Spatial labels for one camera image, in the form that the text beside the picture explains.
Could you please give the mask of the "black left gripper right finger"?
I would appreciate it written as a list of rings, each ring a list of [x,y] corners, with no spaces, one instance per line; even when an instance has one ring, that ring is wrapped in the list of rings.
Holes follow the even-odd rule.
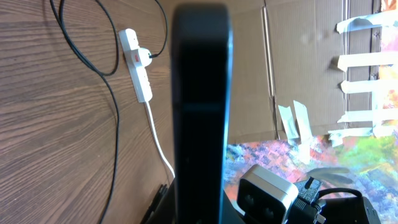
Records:
[[[225,192],[223,192],[221,224],[245,224]]]

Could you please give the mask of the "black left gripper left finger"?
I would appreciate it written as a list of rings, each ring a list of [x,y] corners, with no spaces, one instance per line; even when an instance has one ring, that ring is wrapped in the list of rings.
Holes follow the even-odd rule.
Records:
[[[141,224],[172,224],[175,219],[175,184],[162,184],[147,209]]]

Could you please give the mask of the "blue Galaxy smartphone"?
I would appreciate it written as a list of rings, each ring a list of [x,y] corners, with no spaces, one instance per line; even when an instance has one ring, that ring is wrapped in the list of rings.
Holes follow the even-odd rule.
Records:
[[[233,32],[221,3],[175,8],[171,35],[177,223],[220,223],[233,70]]]

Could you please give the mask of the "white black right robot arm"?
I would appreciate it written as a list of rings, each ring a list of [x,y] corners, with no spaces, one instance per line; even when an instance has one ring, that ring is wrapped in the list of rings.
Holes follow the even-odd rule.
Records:
[[[381,224],[369,199],[358,190],[322,190],[322,183],[313,177],[295,185],[299,193],[290,209],[288,224]]]

